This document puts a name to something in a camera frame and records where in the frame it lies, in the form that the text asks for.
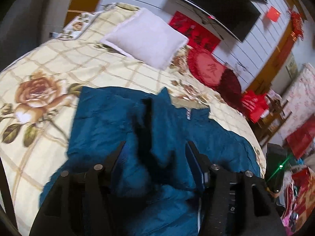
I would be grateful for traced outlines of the cream floral plaid bedspread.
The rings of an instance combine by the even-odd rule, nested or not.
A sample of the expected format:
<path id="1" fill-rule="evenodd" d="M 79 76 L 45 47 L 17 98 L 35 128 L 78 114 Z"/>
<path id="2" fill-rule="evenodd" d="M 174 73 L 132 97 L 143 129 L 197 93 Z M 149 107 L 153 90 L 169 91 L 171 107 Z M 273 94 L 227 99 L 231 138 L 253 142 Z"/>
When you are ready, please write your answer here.
<path id="1" fill-rule="evenodd" d="M 59 37 L 1 72 L 1 160 L 21 235 L 29 235 L 44 184 L 66 161 L 84 86 L 118 86 L 154 94 L 167 88 L 175 105 L 209 105 L 211 119 L 249 141 L 265 174 L 265 157 L 245 118 L 189 72 L 188 46 L 165 70 L 157 70 L 101 44 L 104 35 L 137 11 L 137 6 L 116 3 L 103 12 L 83 13 Z"/>

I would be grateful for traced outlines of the red banner with characters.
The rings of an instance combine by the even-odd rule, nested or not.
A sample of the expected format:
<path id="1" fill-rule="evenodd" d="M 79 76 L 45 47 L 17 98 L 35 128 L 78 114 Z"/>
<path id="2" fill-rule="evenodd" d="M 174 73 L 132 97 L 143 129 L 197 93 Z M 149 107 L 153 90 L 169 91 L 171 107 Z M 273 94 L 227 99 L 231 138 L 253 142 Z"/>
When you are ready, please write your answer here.
<path id="1" fill-rule="evenodd" d="M 179 11 L 173 15 L 169 25 L 188 38 L 188 45 L 202 47 L 210 53 L 220 44 L 221 40 L 205 27 L 198 24 Z"/>

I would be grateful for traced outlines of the red heart-shaped cushion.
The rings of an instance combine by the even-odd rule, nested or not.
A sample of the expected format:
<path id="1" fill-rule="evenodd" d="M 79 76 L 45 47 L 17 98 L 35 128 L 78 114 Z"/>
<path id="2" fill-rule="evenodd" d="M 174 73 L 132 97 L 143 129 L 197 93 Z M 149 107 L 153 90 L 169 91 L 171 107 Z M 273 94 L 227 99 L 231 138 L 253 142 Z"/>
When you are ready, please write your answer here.
<path id="1" fill-rule="evenodd" d="M 208 50 L 201 47 L 192 48 L 188 52 L 187 65 L 194 78 L 214 90 L 218 89 L 226 70 Z"/>

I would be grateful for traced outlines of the grey refrigerator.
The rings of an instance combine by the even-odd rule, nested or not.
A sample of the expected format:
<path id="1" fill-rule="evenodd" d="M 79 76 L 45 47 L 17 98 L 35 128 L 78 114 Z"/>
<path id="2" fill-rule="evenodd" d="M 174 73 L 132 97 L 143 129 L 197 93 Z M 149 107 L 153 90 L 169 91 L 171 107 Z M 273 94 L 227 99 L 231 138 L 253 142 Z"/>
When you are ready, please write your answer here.
<path id="1" fill-rule="evenodd" d="M 61 32 L 70 2 L 15 0 L 1 19 L 1 69 Z"/>

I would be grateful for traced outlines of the dark red velvet cushion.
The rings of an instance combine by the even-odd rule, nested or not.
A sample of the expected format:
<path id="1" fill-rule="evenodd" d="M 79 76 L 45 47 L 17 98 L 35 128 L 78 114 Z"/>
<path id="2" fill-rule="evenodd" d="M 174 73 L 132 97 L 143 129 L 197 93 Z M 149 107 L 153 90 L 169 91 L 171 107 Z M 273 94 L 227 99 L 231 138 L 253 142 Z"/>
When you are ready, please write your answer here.
<path id="1" fill-rule="evenodd" d="M 224 70 L 217 92 L 230 107 L 243 112 L 241 85 L 231 69 Z"/>

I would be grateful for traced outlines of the white square pillow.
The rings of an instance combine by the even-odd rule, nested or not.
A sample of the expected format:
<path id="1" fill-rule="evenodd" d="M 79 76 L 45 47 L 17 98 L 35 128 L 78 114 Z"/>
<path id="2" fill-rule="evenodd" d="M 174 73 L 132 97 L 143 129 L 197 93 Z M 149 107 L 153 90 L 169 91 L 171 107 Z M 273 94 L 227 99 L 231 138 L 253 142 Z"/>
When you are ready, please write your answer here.
<path id="1" fill-rule="evenodd" d="M 188 38 L 146 8 L 118 24 L 100 41 L 121 54 L 164 70 Z"/>

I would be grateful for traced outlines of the wooden shelf rack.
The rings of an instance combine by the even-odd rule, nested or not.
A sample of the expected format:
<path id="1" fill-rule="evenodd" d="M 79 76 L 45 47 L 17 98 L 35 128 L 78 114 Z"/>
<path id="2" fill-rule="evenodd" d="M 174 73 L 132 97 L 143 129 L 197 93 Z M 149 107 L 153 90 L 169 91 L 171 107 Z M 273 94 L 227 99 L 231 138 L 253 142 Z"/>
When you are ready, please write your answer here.
<path id="1" fill-rule="evenodd" d="M 261 148 L 267 145 L 292 115 L 291 111 L 288 114 L 284 112 L 289 103 L 288 100 L 281 103 L 279 99 L 273 99 L 269 95 L 266 95 L 266 98 L 270 102 L 268 114 L 264 118 L 259 118 L 258 122 L 254 124 L 254 134 Z"/>

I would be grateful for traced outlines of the black wall television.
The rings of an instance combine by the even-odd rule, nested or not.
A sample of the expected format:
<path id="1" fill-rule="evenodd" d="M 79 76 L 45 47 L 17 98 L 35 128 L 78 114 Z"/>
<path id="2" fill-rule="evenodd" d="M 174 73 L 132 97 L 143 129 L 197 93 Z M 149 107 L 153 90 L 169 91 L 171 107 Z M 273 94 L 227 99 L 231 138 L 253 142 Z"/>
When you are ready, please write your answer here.
<path id="1" fill-rule="evenodd" d="M 243 42 L 260 17 L 250 0 L 183 0 L 212 17 L 236 40 Z"/>

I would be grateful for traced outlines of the small red paper square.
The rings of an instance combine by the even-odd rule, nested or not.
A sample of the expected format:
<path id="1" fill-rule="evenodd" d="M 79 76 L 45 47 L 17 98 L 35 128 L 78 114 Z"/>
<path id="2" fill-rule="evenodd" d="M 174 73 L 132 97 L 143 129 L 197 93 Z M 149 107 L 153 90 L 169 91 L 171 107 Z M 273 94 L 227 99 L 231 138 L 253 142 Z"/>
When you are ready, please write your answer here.
<path id="1" fill-rule="evenodd" d="M 265 16 L 272 22 L 277 22 L 281 16 L 281 12 L 273 6 L 270 6 Z"/>

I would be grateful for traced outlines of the red chinese knot ornament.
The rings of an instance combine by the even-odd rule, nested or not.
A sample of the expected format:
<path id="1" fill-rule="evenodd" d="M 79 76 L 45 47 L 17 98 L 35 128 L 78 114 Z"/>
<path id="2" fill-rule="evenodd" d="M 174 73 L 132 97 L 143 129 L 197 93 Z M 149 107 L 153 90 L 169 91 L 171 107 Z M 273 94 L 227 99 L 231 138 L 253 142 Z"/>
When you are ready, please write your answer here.
<path id="1" fill-rule="evenodd" d="M 289 9 L 290 19 L 293 24 L 293 33 L 296 38 L 304 40 L 303 21 L 301 15 L 293 9 Z"/>

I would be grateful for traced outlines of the teal quilted down jacket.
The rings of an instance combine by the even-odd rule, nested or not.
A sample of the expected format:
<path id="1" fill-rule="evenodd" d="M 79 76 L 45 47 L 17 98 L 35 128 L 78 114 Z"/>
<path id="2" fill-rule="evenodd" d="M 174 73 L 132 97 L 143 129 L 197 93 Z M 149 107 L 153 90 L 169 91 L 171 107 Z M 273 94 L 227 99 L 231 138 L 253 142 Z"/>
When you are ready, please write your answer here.
<path id="1" fill-rule="evenodd" d="M 209 118 L 210 110 L 177 108 L 167 89 L 157 95 L 122 87 L 83 87 L 67 161 L 61 171 L 81 173 L 104 161 L 121 142 L 129 147 L 116 187 L 114 222 L 127 235 L 197 235 L 196 185 L 185 156 L 192 141 L 211 162 L 260 176 L 251 144 Z"/>

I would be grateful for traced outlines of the red shopping bag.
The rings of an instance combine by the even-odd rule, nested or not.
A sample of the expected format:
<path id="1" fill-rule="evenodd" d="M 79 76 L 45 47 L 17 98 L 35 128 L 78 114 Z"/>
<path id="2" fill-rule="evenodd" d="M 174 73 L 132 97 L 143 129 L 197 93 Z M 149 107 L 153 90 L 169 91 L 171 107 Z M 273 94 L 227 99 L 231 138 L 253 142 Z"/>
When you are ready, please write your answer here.
<path id="1" fill-rule="evenodd" d="M 252 123 L 257 123 L 262 114 L 269 109 L 266 94 L 256 94 L 249 90 L 241 96 L 241 112 Z"/>

